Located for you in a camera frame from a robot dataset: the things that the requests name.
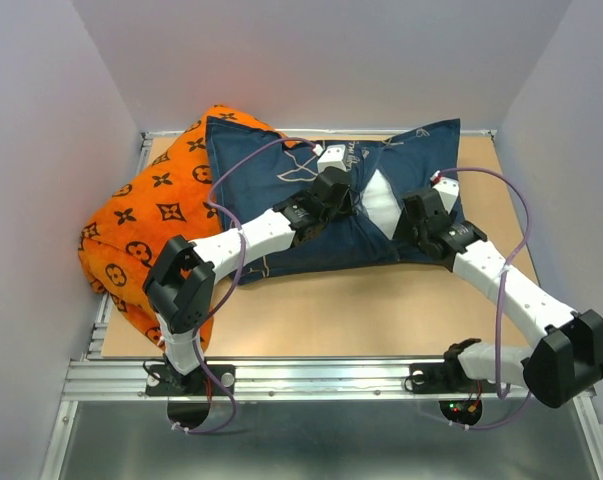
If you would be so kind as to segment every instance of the table top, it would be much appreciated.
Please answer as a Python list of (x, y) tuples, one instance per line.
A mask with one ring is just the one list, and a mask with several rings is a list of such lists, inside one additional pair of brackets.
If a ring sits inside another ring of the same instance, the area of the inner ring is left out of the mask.
[[(149, 158), (163, 153), (175, 138), (155, 138)], [(501, 170), (491, 139), (480, 136), (461, 137), (458, 166)], [(508, 254), (522, 234), (507, 187), (477, 173), (460, 173), (459, 183), (466, 218)], [(527, 249), (514, 264), (536, 282)], [(215, 301), (229, 283), (218, 284)], [(116, 309), (109, 316), (103, 357), (161, 355)], [(206, 355), (440, 355), (466, 338), (493, 341), (494, 321), (494, 305), (442, 267), (402, 264), (307, 273), (239, 287), (215, 315)], [(504, 320), (503, 342), (526, 345), (509, 319)]]

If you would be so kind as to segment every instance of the folded garment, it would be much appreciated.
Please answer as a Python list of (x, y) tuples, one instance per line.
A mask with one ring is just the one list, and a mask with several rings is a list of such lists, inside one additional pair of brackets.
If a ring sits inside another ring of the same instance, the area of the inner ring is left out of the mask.
[[(459, 120), (446, 120), (396, 135), (384, 141), (320, 141), (324, 146), (345, 143), (346, 167), (353, 189), (361, 193), (369, 182), (385, 179), (401, 205), (401, 197), (429, 185), (437, 170), (456, 166), (459, 148)], [(213, 178), (217, 179), (238, 161), (282, 137), (269, 129), (242, 125), (228, 119), (209, 117), (206, 145)], [(235, 213), (241, 222), (307, 188), (318, 175), (317, 158), (305, 144), (275, 145), (242, 165), (216, 190), (216, 201)], [(265, 277), (303, 272), (329, 271), (400, 262), (431, 263), (419, 250), (393, 241), (393, 226), (375, 207), (375, 199), (357, 200), (359, 213), (333, 222), (311, 242), (284, 252), (267, 255), (247, 265), (241, 283)], [(457, 219), (463, 219), (459, 201)], [(377, 216), (371, 221), (369, 216)], [(230, 221), (221, 215), (224, 229)]]
[[(79, 258), (95, 292), (109, 292), (119, 311), (156, 343), (159, 323), (142, 286), (165, 242), (175, 235), (196, 239), (221, 227), (206, 203), (212, 175), (205, 149), (206, 119), (217, 116), (271, 129), (254, 117), (215, 105), (174, 144), (100, 208), (81, 232)], [(213, 320), (201, 329), (205, 350)]]

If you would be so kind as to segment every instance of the orange fabric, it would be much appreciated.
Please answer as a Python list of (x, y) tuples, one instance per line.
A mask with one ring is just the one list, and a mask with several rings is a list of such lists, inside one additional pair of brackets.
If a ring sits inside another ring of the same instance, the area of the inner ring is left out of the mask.
[[(272, 127), (237, 110), (215, 105), (130, 183), (121, 187), (81, 231), (79, 259), (92, 289), (112, 295), (116, 307), (156, 343), (159, 322), (142, 286), (165, 242), (221, 232), (217, 212), (205, 203), (212, 185), (205, 150), (208, 115), (251, 127)], [(205, 350), (214, 320), (201, 328)]]

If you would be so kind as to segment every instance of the white fabric patch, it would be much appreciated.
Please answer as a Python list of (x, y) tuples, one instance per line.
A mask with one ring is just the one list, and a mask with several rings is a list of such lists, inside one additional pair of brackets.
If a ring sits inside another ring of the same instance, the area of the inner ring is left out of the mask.
[(390, 183), (379, 170), (374, 171), (362, 195), (361, 204), (368, 218), (391, 240), (399, 222), (401, 207), (394, 198)]

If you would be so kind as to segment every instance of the orange towel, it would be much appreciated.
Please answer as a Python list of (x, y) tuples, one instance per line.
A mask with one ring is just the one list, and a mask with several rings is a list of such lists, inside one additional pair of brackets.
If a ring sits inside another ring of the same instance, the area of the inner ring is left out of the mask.
[[(215, 105), (115, 192), (81, 231), (79, 258), (92, 289), (109, 292), (125, 318), (153, 343), (160, 338), (159, 322), (142, 290), (149, 268), (175, 235), (191, 240), (221, 232), (216, 210), (205, 203), (212, 185), (205, 150), (208, 115), (272, 130), (248, 114)], [(201, 328), (203, 350), (213, 323)]]

